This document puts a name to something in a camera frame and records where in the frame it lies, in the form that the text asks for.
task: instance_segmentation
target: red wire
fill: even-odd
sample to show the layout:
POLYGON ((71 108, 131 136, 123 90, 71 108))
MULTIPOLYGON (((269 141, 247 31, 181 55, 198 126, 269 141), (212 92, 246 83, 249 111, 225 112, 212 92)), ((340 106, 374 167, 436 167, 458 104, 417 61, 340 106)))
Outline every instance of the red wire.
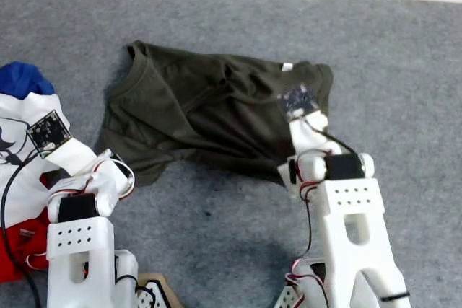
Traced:
POLYGON ((302 295, 302 297, 299 298, 298 301, 294 304, 293 308, 300 307, 300 305, 303 303, 304 300, 305 300, 305 295, 302 295))
POLYGON ((305 197, 303 198, 302 197, 302 192, 305 188, 308 188, 308 187, 312 187, 314 188, 317 184, 319 184, 320 182, 316 182, 316 181, 313 181, 313 180, 307 180, 306 182, 303 182, 300 186, 300 190, 298 192, 298 195, 300 196, 300 198, 304 201, 307 200, 307 196, 308 196, 308 193, 312 190, 311 188, 308 189, 307 193, 305 194, 305 197))

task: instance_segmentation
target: black wire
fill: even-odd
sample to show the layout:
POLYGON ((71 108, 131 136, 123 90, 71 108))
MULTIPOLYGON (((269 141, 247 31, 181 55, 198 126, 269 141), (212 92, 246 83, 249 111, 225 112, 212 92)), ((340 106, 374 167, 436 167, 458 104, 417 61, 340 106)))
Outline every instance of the black wire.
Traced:
POLYGON ((310 128, 312 128, 316 133, 320 133, 321 135, 324 135, 326 138, 328 138, 329 140, 332 140, 336 143, 338 143, 340 146, 344 147, 347 151, 349 151, 350 153, 352 154, 356 154, 356 151, 350 147, 349 145, 345 144, 343 141, 339 140, 337 137, 335 136, 332 136, 331 134, 329 134, 327 131, 322 131, 322 130, 318 130, 316 129, 315 127, 313 127, 310 122, 308 122, 306 120, 306 118, 303 118, 305 120, 305 123, 307 123, 310 128))
POLYGON ((307 192, 305 194, 305 198, 303 198, 303 200, 305 202, 305 205, 306 205, 306 213, 308 215, 308 233, 309 233, 309 235, 308 235, 308 246, 306 248, 306 252, 310 251, 311 243, 313 242, 313 235, 312 235, 313 228, 311 227, 311 212, 310 212, 310 206, 309 206, 310 200, 308 200, 307 197, 308 197, 308 194, 310 193, 310 191, 315 190, 317 187, 318 186, 316 185, 314 187, 308 188, 308 190, 307 190, 307 192))
POLYGON ((133 279, 135 281, 135 283, 136 283, 135 287, 138 287, 138 279, 136 279, 136 277, 132 276, 131 274, 124 274, 123 276, 118 277, 115 280, 115 283, 118 283, 119 281, 121 281, 122 279, 125 279, 125 278, 133 279))
POLYGON ((9 259, 11 262, 14 264, 14 266, 24 275, 24 277, 27 280, 27 283, 30 286, 30 289, 32 291, 32 295, 34 296, 34 301, 35 301, 35 308, 42 308, 42 304, 40 303, 40 295, 38 294, 38 289, 37 285, 34 282, 34 279, 32 276, 21 266, 19 261, 14 257, 14 254, 12 252, 11 246, 9 244, 8 240, 8 235, 6 234, 6 222, 5 222, 5 205, 6 205, 6 196, 8 195, 9 189, 13 183, 13 180, 18 176, 19 172, 27 165, 29 164, 34 158, 38 155, 38 153, 35 153, 35 150, 31 151, 29 155, 27 155, 27 158, 24 160, 21 165, 17 167, 17 169, 13 172, 12 176, 9 178, 8 182, 5 185, 5 189, 3 191, 3 195, 1 196, 1 204, 0 204, 0 225, 1 225, 1 235, 3 237, 3 242, 5 244, 5 250, 6 253, 8 254, 9 259))
POLYGON ((151 302, 151 307, 153 307, 156 304, 156 295, 154 295, 154 292, 152 292, 151 289, 148 289, 146 286, 137 286, 135 288, 136 291, 141 290, 144 292, 147 292, 149 295, 152 297, 152 302, 151 302))

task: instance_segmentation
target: cable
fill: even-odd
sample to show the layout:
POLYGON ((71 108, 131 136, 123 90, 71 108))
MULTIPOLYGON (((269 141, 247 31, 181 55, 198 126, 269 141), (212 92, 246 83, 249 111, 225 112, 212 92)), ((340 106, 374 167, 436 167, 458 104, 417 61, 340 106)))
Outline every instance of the cable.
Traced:
POLYGON ((302 198, 301 194, 302 194, 302 191, 303 191, 303 188, 300 187, 300 197, 302 198, 302 200, 304 200, 305 202, 305 205, 306 205, 306 213, 308 215, 308 246, 306 248, 306 252, 309 252, 310 249, 311 249, 311 243, 313 242, 313 236, 312 236, 312 233, 313 233, 313 229, 311 227, 311 212, 310 212, 310 206, 309 206, 309 203, 310 203, 310 200, 308 199, 308 194, 310 193, 311 190, 315 190, 317 189, 318 186, 315 185, 311 188, 309 188, 306 193, 305 193, 305 197, 302 198))
POLYGON ((133 279, 135 281, 135 283, 136 283, 135 290, 136 290, 136 288, 138 287, 138 279, 136 279, 136 277, 132 276, 131 274, 124 274, 123 276, 118 277, 115 280, 115 283, 118 283, 119 281, 121 281, 122 279, 125 279, 125 278, 130 278, 130 279, 133 279))
POLYGON ((305 295, 302 295, 294 304, 293 308, 298 308, 305 300, 305 295))
POLYGON ((308 122, 308 120, 306 118, 303 118, 303 120, 305 121, 305 123, 308 124, 308 126, 310 128, 313 129, 313 131, 315 131, 316 133, 320 133, 321 135, 324 135, 324 137, 328 138, 329 140, 332 140, 336 143, 338 143, 340 146, 344 147, 346 150, 348 150, 350 153, 352 154, 356 154, 356 151, 350 147, 349 145, 345 144, 343 141, 339 140, 337 137, 335 136, 332 136, 331 134, 329 134, 327 131, 322 131, 322 130, 318 130, 317 128, 315 128, 314 126, 312 126, 310 124, 310 122, 308 122))
POLYGON ((321 287, 321 290, 323 291, 324 301, 326 301, 326 307, 329 308, 329 301, 328 301, 328 298, 327 298, 326 288, 324 288, 324 283, 321 280, 321 278, 319 278, 316 274, 304 274, 303 276, 297 276, 295 274, 286 274, 285 278, 286 278, 286 281, 288 283, 292 283, 292 284, 297 285, 297 286, 298 286, 297 281, 299 279, 302 279, 302 278, 313 278, 313 279, 315 279, 316 282, 318 283, 318 285, 321 287))
POLYGON ((120 164, 122 165, 123 167, 126 168, 126 170, 128 171, 128 173, 130 174, 130 177, 128 178, 128 183, 130 184, 129 187, 127 188, 127 190, 125 191, 125 193, 123 193, 121 196, 119 196, 119 200, 123 200, 124 198, 127 198, 129 197, 132 193, 133 193, 133 190, 135 188, 135 174, 133 172, 133 170, 125 163, 125 162, 122 162, 121 160, 117 160, 117 159, 113 159, 113 158, 107 158, 107 159, 103 159, 101 160, 100 162, 97 162, 95 164, 95 166, 93 166, 92 168, 92 172, 96 172, 98 170, 98 167, 103 163, 103 162, 113 162, 115 164, 120 164))
POLYGON ((26 159, 24 160, 21 165, 17 167, 17 169, 13 172, 11 177, 9 178, 8 182, 5 185, 5 189, 3 191, 3 195, 1 196, 1 204, 0 204, 0 225, 1 225, 1 235, 3 237, 3 242, 5 244, 5 250, 6 253, 8 254, 9 259, 11 262, 14 264, 14 266, 24 275, 24 277, 27 280, 27 283, 30 286, 30 289, 32 291, 32 295, 34 296, 34 302, 35 302, 35 308, 42 308, 42 304, 40 303, 40 295, 38 293, 37 285, 34 282, 34 279, 32 276, 21 266, 19 261, 14 257, 14 254, 12 252, 11 246, 9 244, 8 240, 8 235, 6 234, 6 222, 5 222, 5 206, 6 206, 6 197, 8 195, 9 189, 16 178, 18 176, 19 172, 27 165, 29 164, 32 160, 36 158, 38 153, 34 149, 31 151, 26 159))
POLYGON ((151 307, 153 307, 156 304, 156 295, 154 295, 154 292, 152 292, 151 289, 148 289, 146 286, 137 286, 135 288, 135 291, 138 291, 138 290, 147 292, 149 295, 151 295, 152 297, 151 307))

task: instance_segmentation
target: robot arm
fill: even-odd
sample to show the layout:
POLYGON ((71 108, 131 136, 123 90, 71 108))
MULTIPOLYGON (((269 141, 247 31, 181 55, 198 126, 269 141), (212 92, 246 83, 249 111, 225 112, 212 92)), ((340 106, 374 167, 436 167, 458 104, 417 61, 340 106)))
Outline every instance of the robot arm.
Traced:
POLYGON ((73 138, 56 112, 28 134, 41 157, 69 175, 48 199, 48 307, 135 307, 138 263, 129 251, 114 250, 108 219, 133 190, 133 172, 111 151, 97 156, 73 138))
POLYGON ((298 259, 275 307, 410 308, 372 158, 342 154, 339 143, 322 134, 327 119, 318 110, 296 110, 289 125, 296 154, 279 172, 289 190, 315 206, 324 258, 298 259), (349 237, 352 227, 357 239, 349 237))

